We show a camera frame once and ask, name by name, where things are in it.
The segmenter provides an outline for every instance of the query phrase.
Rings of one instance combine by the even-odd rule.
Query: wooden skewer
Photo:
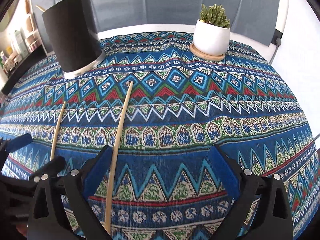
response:
[[[131,90],[133,86],[133,81],[130,82],[129,89],[127,91],[127,95],[125,96],[115,143],[113,146],[113,153],[112,153],[112,159],[111,159],[111,165],[110,165],[110,171],[109,171],[109,180],[108,180],[108,187],[107,187],[107,198],[106,198],[106,215],[105,215],[105,229],[111,235],[111,207],[112,207],[112,192],[113,192],[113,183],[115,180],[115,171],[116,171],[116,163],[117,163],[117,157],[118,157],[118,150],[119,145],[121,141],[121,134],[122,134],[122,128],[124,123],[125,114],[127,112],[128,102],[131,95]]]
[[[64,101],[64,103],[62,105],[62,108],[60,110],[60,114],[59,114],[59,117],[58,117],[58,120],[57,120],[57,124],[56,124],[56,129],[55,129],[54,135],[53,135],[51,154],[50,154],[50,161],[52,161],[53,158],[54,158],[54,151],[56,149],[57,137],[58,137],[60,123],[61,123],[61,119],[62,119],[62,116],[63,116],[63,111],[64,111],[64,107],[65,106],[66,106],[66,102]]]
[[[37,7],[40,11],[45,12],[45,9],[43,9],[41,6],[36,5],[36,7]]]

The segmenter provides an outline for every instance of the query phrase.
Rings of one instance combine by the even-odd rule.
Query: metal base ring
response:
[[[101,52],[100,56],[94,60],[93,62],[89,63],[88,65],[77,69],[75,71],[72,72],[64,72],[62,71],[62,76],[65,79],[72,79],[78,76],[83,75],[84,73],[88,72],[89,70],[93,69],[94,67],[96,67],[97,65],[99,65],[106,57],[106,53],[104,51]]]

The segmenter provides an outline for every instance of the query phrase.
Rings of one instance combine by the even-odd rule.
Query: potted cactus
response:
[[[222,5],[207,8],[202,4],[200,17],[193,34],[194,46],[211,56],[224,54],[230,40],[230,20],[227,20],[225,9]]]

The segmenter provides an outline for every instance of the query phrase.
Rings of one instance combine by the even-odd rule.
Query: wooden coaster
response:
[[[206,60],[210,60],[210,61],[221,61],[224,59],[224,57],[226,55],[226,54],[222,54],[220,56],[211,56],[211,55],[205,54],[205,53],[199,51],[199,49],[197,49],[193,43],[190,44],[189,48],[190,48],[190,51],[194,55],[196,55],[197,57],[200,57],[200,58],[203,58]]]

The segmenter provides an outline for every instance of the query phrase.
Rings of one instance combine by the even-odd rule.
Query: white ceramic pot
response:
[[[212,56],[220,56],[228,50],[229,41],[230,28],[221,28],[197,21],[193,43],[199,51]]]

